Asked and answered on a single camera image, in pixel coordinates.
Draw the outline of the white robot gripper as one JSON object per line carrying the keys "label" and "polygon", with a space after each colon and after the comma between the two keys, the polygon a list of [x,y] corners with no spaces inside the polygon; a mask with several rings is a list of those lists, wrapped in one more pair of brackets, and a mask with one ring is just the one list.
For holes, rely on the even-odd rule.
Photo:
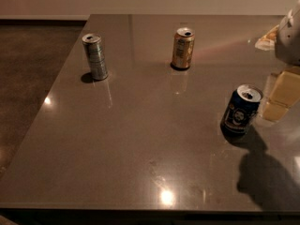
{"label": "white robot gripper", "polygon": [[[255,43],[255,48],[273,51],[278,60],[300,65],[300,0],[276,25]],[[277,76],[262,108],[262,118],[279,121],[300,100],[300,67],[287,67]]]}

